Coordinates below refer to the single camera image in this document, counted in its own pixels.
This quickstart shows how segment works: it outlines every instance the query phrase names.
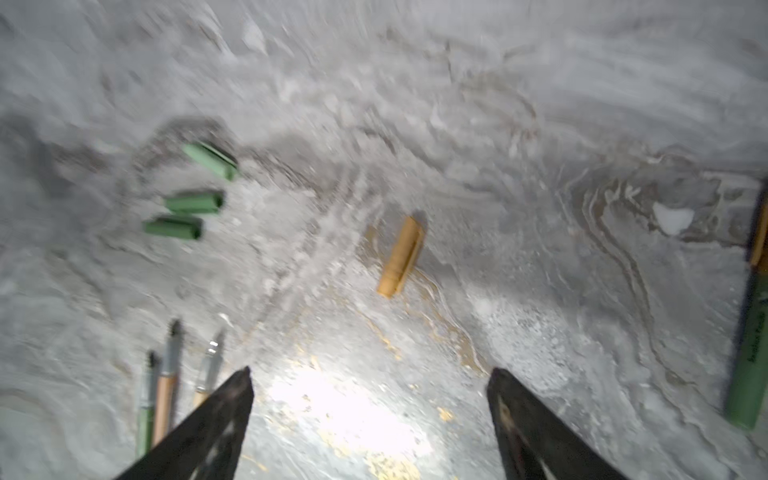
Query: green pencil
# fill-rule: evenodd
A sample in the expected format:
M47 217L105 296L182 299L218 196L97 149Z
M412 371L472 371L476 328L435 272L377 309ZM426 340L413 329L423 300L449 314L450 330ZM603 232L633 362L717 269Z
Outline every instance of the green pencil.
M138 435L136 438L136 458L141 458L152 448L154 431L154 402L157 358L150 350L147 363L141 377L141 397L139 398Z

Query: green plastic tube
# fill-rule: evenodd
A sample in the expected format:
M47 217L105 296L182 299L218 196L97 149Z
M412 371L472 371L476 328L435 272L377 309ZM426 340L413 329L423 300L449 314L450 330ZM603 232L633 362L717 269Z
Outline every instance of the green plastic tube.
M139 410L138 421L138 434L136 437L136 458L141 458L152 448L154 407L146 407Z
M223 194L210 192L166 198L165 207L175 214L218 214L223 202Z
M192 160L225 180L232 181L237 174L235 162L209 144L186 144L183 150Z
M755 427L768 383L768 274L756 274L748 301L744 334L725 407L728 421L745 430Z
M203 222L195 217L160 217L144 224L150 235L197 240L203 233Z

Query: green marker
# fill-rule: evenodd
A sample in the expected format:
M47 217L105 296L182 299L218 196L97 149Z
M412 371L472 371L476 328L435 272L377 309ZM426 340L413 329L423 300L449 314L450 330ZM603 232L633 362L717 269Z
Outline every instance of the green marker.
M197 240L203 234L203 221L196 217L165 215L145 222L144 231L161 237Z
M187 194L168 197L165 207L175 214L218 214L224 203L224 195L219 192Z
M237 174L237 164L210 144L186 144L182 148L192 160L208 168L219 177L232 181Z
M136 458L141 458L152 448L154 431L155 370L157 358L150 350L147 363L141 377L141 397L139 398L138 434L136 437Z
M745 430L755 427L768 383L768 255L763 255L767 233L768 199L757 223L750 258L753 288L747 296L744 334L725 407L728 421Z

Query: wooden cylinder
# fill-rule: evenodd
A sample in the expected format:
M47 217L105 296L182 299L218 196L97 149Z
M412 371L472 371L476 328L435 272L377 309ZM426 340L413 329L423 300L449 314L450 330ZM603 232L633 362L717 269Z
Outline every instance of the wooden cylinder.
M195 390L194 396L192 397L192 409L195 410L197 407L200 406L201 403L205 402L207 398L208 398L208 392L201 392L200 390Z
M157 405L154 415L154 435L152 435L153 447L165 438L170 428L170 408L175 386L175 376L162 376L157 381Z
M386 298L392 297L402 284L415 262L421 247L424 230L413 217L406 217L389 261L384 266L379 288L376 291Z

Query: green handle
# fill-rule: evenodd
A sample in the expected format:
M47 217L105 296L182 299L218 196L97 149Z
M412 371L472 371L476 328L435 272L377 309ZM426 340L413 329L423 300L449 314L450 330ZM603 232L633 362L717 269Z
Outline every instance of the green handle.
M165 199L165 207L175 214L217 214L224 196L218 192L179 195Z
M150 235L197 240L203 233L203 222L195 217L160 217L146 222L144 231Z
M725 407L728 421L745 430L755 427L768 383L768 275L755 276L748 301L744 334Z
M237 165L234 161L208 144L186 144L183 150L192 160L204 165L223 179L232 181L237 174Z
M152 448L154 408L139 409L139 428L136 437L136 458L143 457Z

